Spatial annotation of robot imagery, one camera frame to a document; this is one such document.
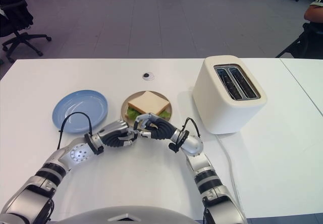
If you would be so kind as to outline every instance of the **sandwich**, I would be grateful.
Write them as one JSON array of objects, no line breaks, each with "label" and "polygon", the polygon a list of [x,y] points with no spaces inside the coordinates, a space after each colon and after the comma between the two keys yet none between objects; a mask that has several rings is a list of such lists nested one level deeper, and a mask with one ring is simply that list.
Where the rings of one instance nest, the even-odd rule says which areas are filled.
[{"label": "sandwich", "polygon": [[139,115],[153,113],[165,120],[169,120],[171,114],[165,110],[169,105],[169,101],[150,91],[146,91],[141,96],[128,102],[128,109],[125,116],[134,121]]}]

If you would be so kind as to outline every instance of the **tile floor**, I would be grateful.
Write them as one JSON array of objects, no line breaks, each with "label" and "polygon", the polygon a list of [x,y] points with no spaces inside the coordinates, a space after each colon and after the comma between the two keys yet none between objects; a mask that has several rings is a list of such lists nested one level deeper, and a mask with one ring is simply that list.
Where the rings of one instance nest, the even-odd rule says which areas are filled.
[{"label": "tile floor", "polygon": [[[302,31],[312,0],[26,0],[43,58],[272,58]],[[9,37],[2,37],[0,42]],[[0,77],[9,69],[6,61]],[[36,59],[25,45],[14,59]]]}]

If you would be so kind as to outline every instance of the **bread slice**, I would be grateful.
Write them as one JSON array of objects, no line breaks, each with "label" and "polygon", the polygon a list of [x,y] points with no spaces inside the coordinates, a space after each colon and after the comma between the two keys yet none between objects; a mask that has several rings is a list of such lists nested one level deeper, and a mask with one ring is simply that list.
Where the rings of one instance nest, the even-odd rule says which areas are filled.
[{"label": "bread slice", "polygon": [[128,102],[129,107],[134,108],[142,114],[153,113],[157,116],[169,104],[169,101],[155,95],[154,93],[151,93],[150,91],[146,91],[141,96]]}]

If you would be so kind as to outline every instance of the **beige plate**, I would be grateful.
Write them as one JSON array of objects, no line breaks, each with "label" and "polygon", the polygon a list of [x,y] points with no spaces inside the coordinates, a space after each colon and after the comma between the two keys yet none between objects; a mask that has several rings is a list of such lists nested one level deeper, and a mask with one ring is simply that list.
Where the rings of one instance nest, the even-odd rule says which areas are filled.
[{"label": "beige plate", "polygon": [[[127,109],[128,109],[128,102],[131,101],[132,99],[135,99],[141,95],[143,95],[143,93],[146,92],[146,91],[140,91],[140,92],[137,92],[137,93],[134,93],[132,95],[130,95],[128,98],[126,98],[126,100],[123,102],[122,104],[122,107],[121,107],[121,118],[123,120],[125,120],[126,122],[128,122],[128,124],[133,127],[133,124],[134,124],[134,121],[133,120],[130,120],[128,118],[125,117],[126,113],[127,113]],[[155,95],[158,95],[159,97],[169,101],[165,96],[163,96],[162,94],[158,93],[158,92],[155,92],[155,91],[151,91],[151,93],[154,93]],[[171,114],[171,117],[167,120],[169,121],[171,118],[172,118],[172,105],[169,104],[166,109],[165,109],[167,112],[169,112]]]}]

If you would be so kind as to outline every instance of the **lettuce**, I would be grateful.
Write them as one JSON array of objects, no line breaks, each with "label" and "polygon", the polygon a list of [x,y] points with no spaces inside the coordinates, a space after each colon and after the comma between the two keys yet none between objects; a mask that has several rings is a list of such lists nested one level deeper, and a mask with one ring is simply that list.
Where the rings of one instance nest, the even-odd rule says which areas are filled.
[{"label": "lettuce", "polygon": [[141,113],[137,110],[135,110],[134,108],[128,107],[127,109],[127,115],[128,118],[131,120],[136,120],[137,116],[141,115]]},{"label": "lettuce", "polygon": [[161,118],[164,118],[164,119],[171,118],[171,114],[168,113],[166,110],[163,110],[158,116],[161,117]]},{"label": "lettuce", "polygon": [[[128,107],[127,109],[127,115],[128,118],[131,120],[136,120],[137,116],[141,115],[141,113],[137,110],[135,110],[134,108]],[[163,110],[160,114],[159,117],[164,118],[165,120],[168,120],[169,118],[171,118],[171,114],[168,113],[166,110]]]}]

